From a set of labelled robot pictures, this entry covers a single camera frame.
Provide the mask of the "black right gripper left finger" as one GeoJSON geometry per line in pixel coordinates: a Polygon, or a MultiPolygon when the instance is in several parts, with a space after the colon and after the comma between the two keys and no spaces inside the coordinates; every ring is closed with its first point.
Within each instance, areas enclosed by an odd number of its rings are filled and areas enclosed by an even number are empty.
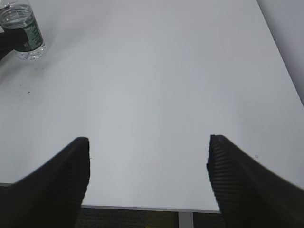
{"type": "Polygon", "coordinates": [[[73,228],[89,179],[89,139],[78,137],[34,172],[0,191],[0,226],[73,228]]]}

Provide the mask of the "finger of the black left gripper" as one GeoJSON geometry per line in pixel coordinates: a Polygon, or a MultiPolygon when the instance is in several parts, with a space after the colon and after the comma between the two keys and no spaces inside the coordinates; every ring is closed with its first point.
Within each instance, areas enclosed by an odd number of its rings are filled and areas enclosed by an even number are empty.
{"type": "Polygon", "coordinates": [[[23,30],[14,30],[0,34],[0,59],[2,60],[7,54],[28,42],[28,36],[23,30]]]}

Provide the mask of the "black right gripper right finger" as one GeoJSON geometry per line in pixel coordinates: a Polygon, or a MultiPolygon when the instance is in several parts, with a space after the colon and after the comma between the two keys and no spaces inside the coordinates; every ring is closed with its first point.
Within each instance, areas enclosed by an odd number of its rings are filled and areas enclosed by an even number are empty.
{"type": "Polygon", "coordinates": [[[302,228],[304,191],[223,135],[211,135],[209,181],[227,228],[302,228]]]}

